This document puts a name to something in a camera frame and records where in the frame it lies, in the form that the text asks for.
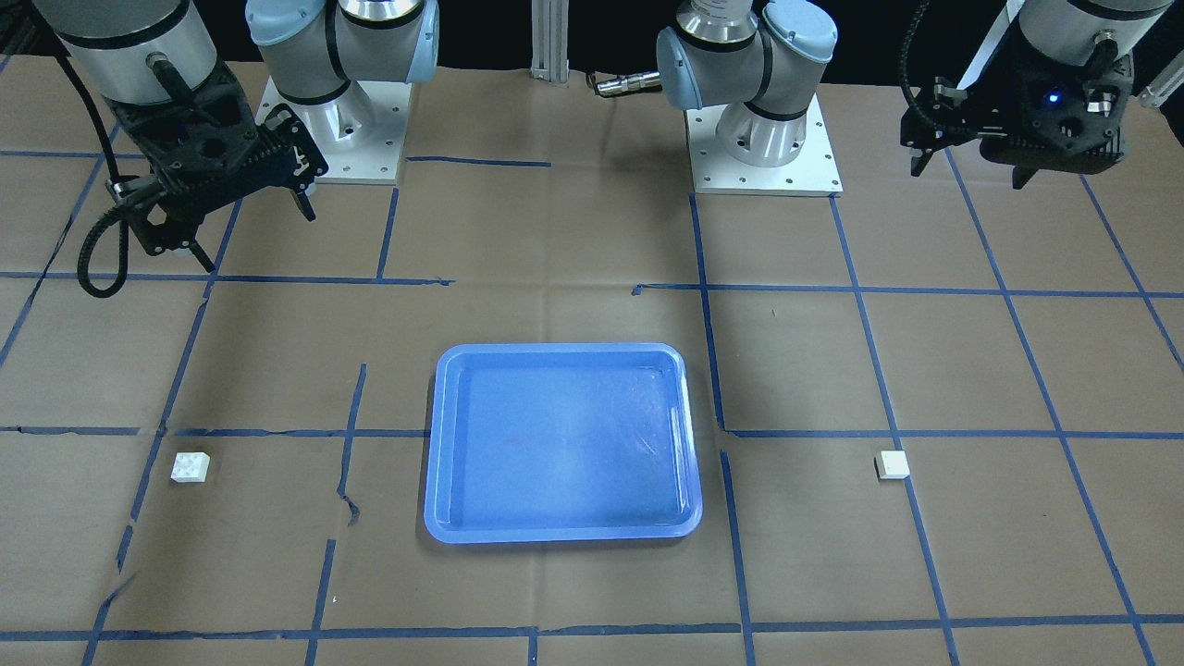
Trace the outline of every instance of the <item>black rubber seal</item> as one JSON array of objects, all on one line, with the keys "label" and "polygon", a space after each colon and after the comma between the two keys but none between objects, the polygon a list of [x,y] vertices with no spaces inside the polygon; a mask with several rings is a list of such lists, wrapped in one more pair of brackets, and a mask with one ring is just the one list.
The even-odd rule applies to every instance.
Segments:
[{"label": "black rubber seal", "polygon": [[115,37],[78,37],[77,34],[58,32],[58,37],[60,37],[63,41],[69,41],[70,44],[83,49],[91,49],[95,51],[116,51],[118,49],[139,46],[146,41],[152,41],[153,39],[163,37],[168,31],[180,25],[181,20],[184,20],[188,13],[189,0],[185,0],[160,21],[128,34],[118,34]]},{"label": "black rubber seal", "polygon": [[757,90],[757,96],[753,100],[760,100],[768,92],[768,84],[773,82],[773,43],[768,39],[768,33],[764,28],[758,30],[760,33],[760,47],[765,52],[765,69],[760,75],[760,88]]},{"label": "black rubber seal", "polygon": [[681,25],[678,25],[678,21],[674,23],[674,27],[678,31],[678,37],[683,41],[690,44],[700,51],[710,51],[713,53],[735,53],[736,51],[744,51],[749,44],[752,44],[753,39],[757,39],[755,34],[751,34],[747,39],[741,39],[740,41],[707,41],[706,39],[700,39],[687,32]]},{"label": "black rubber seal", "polygon": [[766,111],[765,109],[761,109],[760,107],[753,104],[752,102],[745,102],[744,105],[747,107],[749,111],[757,114],[762,119],[776,120],[780,122],[785,122],[789,120],[798,120],[799,117],[806,115],[806,111],[810,110],[810,107],[806,107],[805,109],[802,109],[796,114],[774,114],[773,111]]},{"label": "black rubber seal", "polygon": [[397,19],[387,19],[385,21],[368,21],[366,19],[359,19],[358,17],[346,11],[342,11],[341,15],[346,17],[347,21],[356,26],[365,27],[367,30],[392,30],[397,27],[403,27],[418,19],[419,14],[424,13],[424,5],[426,4],[427,2],[420,2],[419,5],[416,6],[414,9],[407,12],[406,14],[403,14]]},{"label": "black rubber seal", "polygon": [[342,95],[346,94],[346,90],[349,90],[349,85],[352,83],[353,83],[352,81],[347,81],[341,84],[341,88],[337,88],[333,92],[327,92],[324,95],[321,95],[320,97],[296,97],[295,95],[287,95],[283,90],[276,90],[276,92],[279,92],[281,97],[288,100],[292,104],[300,104],[302,107],[315,107],[317,104],[326,104],[328,102],[336,100],[337,97],[341,97]]},{"label": "black rubber seal", "polygon": [[346,69],[341,66],[341,53],[337,51],[337,12],[341,9],[336,4],[330,5],[324,13],[324,41],[329,46],[329,65],[333,66],[333,73],[337,75],[337,78],[349,81],[349,77],[346,76]]},{"label": "black rubber seal", "polygon": [[1171,7],[1171,2],[1167,2],[1163,7],[1156,7],[1154,9],[1143,9],[1139,12],[1124,12],[1122,9],[1112,9],[1109,7],[1103,7],[1090,2],[1090,0],[1066,0],[1069,5],[1081,9],[1082,12],[1098,17],[1100,19],[1106,19],[1111,21],[1138,21],[1143,19],[1148,19],[1151,17],[1157,17],[1167,11]]}]

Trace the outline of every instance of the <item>white cube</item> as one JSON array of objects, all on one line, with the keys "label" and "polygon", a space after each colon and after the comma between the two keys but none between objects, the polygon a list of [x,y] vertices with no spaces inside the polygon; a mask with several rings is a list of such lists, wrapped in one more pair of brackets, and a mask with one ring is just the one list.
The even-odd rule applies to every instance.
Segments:
[{"label": "white cube", "polygon": [[172,479],[178,484],[200,484],[206,480],[210,456],[204,453],[179,453],[173,461]]},{"label": "white cube", "polygon": [[908,479],[908,457],[905,452],[880,452],[876,454],[876,472],[886,480]]}]

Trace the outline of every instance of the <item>blue plastic tray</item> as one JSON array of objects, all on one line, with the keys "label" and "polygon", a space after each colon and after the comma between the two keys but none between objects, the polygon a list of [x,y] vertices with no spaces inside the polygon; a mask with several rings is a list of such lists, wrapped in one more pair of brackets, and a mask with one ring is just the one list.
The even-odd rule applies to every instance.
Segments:
[{"label": "blue plastic tray", "polygon": [[674,538],[702,514],[674,348],[462,345],[440,358],[424,501],[440,542]]}]

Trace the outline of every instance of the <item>white mounting plate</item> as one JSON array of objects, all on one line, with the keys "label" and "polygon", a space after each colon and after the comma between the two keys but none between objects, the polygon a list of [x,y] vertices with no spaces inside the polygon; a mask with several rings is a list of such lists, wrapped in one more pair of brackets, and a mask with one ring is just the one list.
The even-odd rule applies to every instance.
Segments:
[{"label": "white mounting plate", "polygon": [[[407,117],[411,115],[410,83],[385,81],[361,81],[359,84],[374,104],[374,126],[367,132],[367,141],[354,143],[347,149],[330,146],[330,141],[317,141],[317,146],[329,162],[329,171],[316,178],[317,182],[345,182],[353,185],[398,185],[403,167],[403,145],[407,136]],[[276,91],[268,78],[255,122],[271,113],[276,104],[288,104],[301,116],[301,109]]]},{"label": "white mounting plate", "polygon": [[687,111],[687,146],[695,192],[700,194],[771,194],[831,197],[843,192],[818,97],[806,110],[806,140],[798,156],[783,167],[754,167],[728,154],[715,140],[725,107]]}]

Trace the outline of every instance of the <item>robotic arm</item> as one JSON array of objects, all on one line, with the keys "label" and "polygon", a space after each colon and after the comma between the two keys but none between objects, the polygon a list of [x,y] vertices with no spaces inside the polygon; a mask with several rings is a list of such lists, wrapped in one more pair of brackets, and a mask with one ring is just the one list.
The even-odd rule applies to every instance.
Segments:
[{"label": "robotic arm", "polygon": [[[328,168],[304,124],[277,107],[256,124],[242,87],[214,51],[191,0],[34,0],[46,23],[95,81],[123,130],[148,158],[144,177],[118,175],[115,206],[91,229],[78,280],[94,296],[114,295],[127,274],[130,229],[149,255],[189,250],[206,214],[263,187],[285,187],[313,219],[305,191]],[[149,213],[160,207],[165,222]],[[121,226],[120,276],[107,289],[89,277],[102,233]]]},{"label": "robotic arm", "polygon": [[[900,84],[909,109],[900,142],[920,175],[935,151],[982,140],[979,152],[1011,165],[1012,187],[1040,169],[1100,173],[1124,159],[1122,113],[1131,98],[1131,49],[1173,0],[1028,0],[1002,31],[977,81],[955,88],[937,77],[912,91],[908,50],[928,0],[901,49]],[[1006,14],[1000,14],[1006,25]]]}]

